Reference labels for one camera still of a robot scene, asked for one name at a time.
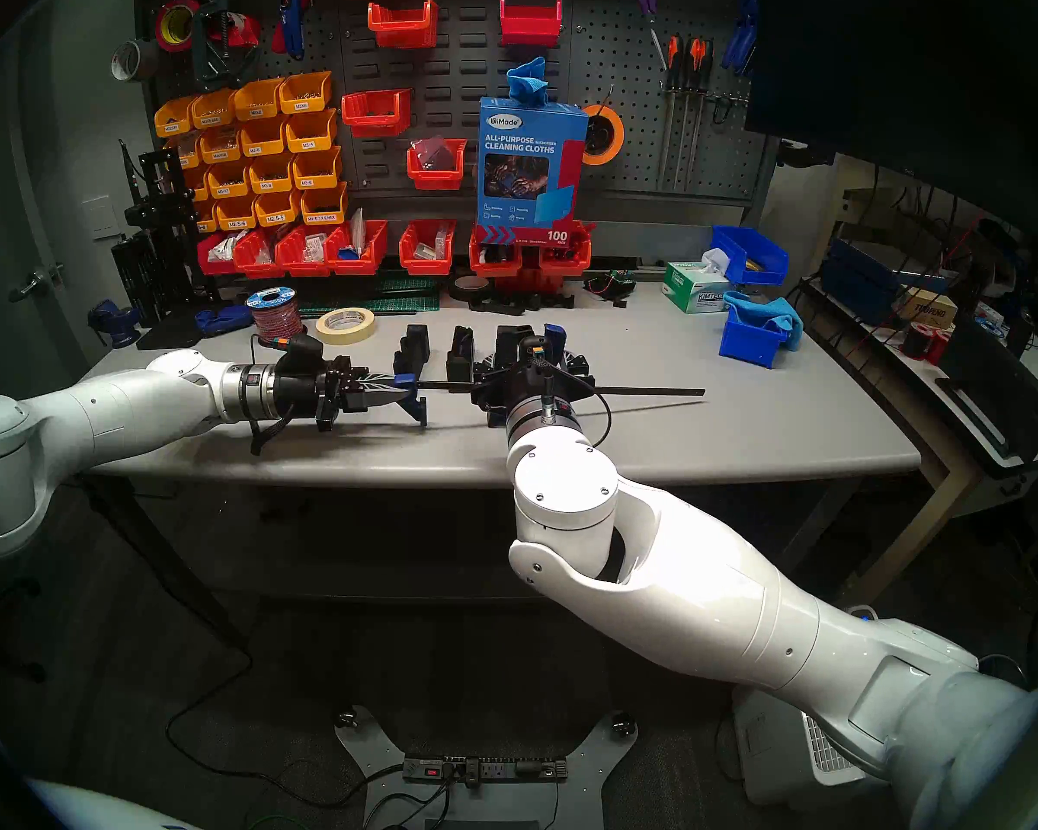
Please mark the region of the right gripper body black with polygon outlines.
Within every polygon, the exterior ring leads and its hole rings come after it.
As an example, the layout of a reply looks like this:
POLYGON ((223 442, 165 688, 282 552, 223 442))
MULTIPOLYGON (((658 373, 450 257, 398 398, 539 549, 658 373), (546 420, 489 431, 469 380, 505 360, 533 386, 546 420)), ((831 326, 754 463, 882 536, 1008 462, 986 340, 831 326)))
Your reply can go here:
POLYGON ((574 418, 574 376, 563 367, 513 365, 513 418, 541 418, 550 409, 553 418, 574 418))

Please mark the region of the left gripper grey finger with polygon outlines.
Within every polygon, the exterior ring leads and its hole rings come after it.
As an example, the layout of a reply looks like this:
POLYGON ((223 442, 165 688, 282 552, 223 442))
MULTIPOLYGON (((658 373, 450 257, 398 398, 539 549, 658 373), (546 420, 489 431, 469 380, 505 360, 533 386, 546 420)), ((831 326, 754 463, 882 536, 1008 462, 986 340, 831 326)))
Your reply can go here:
POLYGON ((320 397, 320 431, 331 431, 342 413, 365 413, 389 404, 417 421, 417 396, 411 389, 328 389, 320 397))
POLYGON ((351 360, 335 361, 335 377, 340 391, 397 391, 393 374, 375 372, 367 366, 355 366, 351 360))

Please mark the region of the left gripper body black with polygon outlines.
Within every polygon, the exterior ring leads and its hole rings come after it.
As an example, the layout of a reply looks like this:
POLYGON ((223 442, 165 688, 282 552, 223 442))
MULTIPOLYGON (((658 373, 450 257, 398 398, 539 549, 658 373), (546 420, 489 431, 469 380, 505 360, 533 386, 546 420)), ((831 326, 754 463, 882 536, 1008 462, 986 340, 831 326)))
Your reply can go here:
POLYGON ((337 388, 333 361, 280 358, 276 362, 276 413, 279 419, 313 419, 317 428, 333 428, 337 409, 329 384, 337 388))

